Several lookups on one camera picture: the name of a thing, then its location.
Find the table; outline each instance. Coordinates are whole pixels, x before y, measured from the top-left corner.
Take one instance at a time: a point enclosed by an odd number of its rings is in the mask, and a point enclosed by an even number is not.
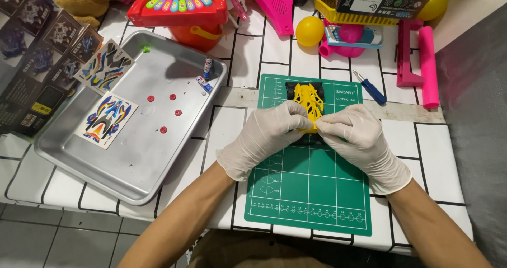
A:
[[[263,73],[353,81],[351,70],[355,69],[386,94],[388,103],[380,107],[368,101],[372,99],[363,90],[364,104],[381,119],[391,150],[409,166],[414,179],[472,239],[449,129],[442,112],[440,109],[423,109],[419,105],[419,89],[396,87],[394,49],[397,28],[384,28],[384,46],[379,51],[367,49],[362,56],[352,59],[337,54],[322,58],[317,47],[300,48],[294,38],[279,38],[258,7],[252,4],[248,7],[249,21],[238,30],[227,25],[227,36],[210,51],[227,63],[230,69],[227,84],[220,89],[214,105],[206,112],[153,201],[145,206],[130,206],[39,157],[30,142],[9,134],[0,142],[0,168],[3,169],[0,174],[0,202],[153,220],[215,161],[215,150],[223,148],[239,134],[257,106],[256,88]],[[121,43],[139,29],[125,18],[127,9],[126,6],[113,5],[108,10],[99,29],[106,40],[113,38]],[[296,7],[295,26],[313,11],[313,1],[301,8]],[[169,31],[163,27],[149,30],[171,38]],[[411,46],[413,71],[420,73],[415,39]],[[245,221],[246,185],[246,182],[237,183],[229,191],[213,216],[210,228],[273,232],[412,254],[412,246],[387,199],[372,194],[371,189],[373,235],[363,237]]]

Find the blue screwdriver handle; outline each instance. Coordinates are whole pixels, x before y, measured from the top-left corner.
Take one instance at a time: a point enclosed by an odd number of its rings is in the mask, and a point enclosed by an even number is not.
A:
[[[371,97],[377,102],[379,105],[383,105],[387,102],[387,99],[382,95],[377,88],[368,81],[368,79],[364,79],[361,82],[361,85],[366,89],[366,92],[371,95]]]

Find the sticker sheet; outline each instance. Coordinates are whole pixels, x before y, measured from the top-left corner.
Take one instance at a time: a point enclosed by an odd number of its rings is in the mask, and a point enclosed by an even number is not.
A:
[[[74,75],[74,78],[104,96],[133,64],[132,57],[109,39]]]
[[[136,109],[136,104],[106,92],[74,133],[107,149]]]

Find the green cutting mat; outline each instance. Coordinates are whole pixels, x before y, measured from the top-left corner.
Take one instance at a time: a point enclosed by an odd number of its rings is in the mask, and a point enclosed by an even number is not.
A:
[[[283,103],[287,81],[323,82],[323,114],[363,102],[360,83],[263,74],[257,107]],[[245,220],[371,236],[368,177],[327,145],[289,146],[252,170]]]

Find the battery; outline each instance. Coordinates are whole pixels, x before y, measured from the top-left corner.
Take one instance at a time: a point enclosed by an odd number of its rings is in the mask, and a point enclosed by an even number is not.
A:
[[[209,94],[212,93],[213,87],[202,76],[197,76],[196,80]]]
[[[204,63],[204,73],[202,77],[205,80],[209,80],[209,71],[212,69],[213,59],[211,57],[206,57],[206,63]]]

